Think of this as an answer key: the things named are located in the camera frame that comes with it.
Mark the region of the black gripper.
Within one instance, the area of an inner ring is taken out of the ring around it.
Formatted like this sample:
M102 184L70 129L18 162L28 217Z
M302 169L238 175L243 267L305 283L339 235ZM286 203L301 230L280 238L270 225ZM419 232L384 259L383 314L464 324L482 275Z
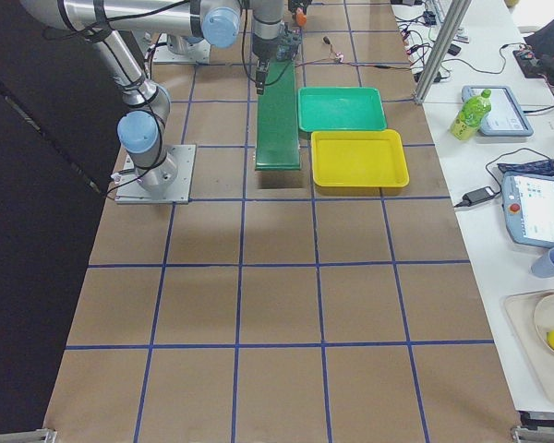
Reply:
M254 27L252 34L252 52L257 57L256 92L263 95L270 61L276 55L285 27Z

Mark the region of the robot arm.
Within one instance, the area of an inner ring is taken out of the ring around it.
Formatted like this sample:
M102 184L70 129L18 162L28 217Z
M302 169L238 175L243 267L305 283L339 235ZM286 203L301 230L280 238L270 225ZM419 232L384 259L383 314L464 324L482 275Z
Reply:
M241 20L250 18L251 50L257 66L248 75L261 95L269 85L285 7L283 1L155 0L23 1L21 5L43 25L92 44L130 106L150 101L157 87L128 49L121 37L123 31L151 31L228 48L247 27Z
M118 31L90 30L87 39L110 69L128 106L117 124L117 135L133 162L136 181L151 196L160 197L177 175L176 161L163 143L170 95L147 78Z

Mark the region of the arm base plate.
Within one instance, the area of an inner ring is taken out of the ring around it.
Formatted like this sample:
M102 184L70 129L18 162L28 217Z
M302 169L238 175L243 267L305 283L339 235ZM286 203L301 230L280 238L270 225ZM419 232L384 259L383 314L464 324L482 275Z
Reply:
M207 65L211 45L205 40L163 34L153 51L158 65Z
M113 174L114 201L117 204L187 204L193 177L197 147L195 145L164 145L165 162L138 179L127 154L121 172Z

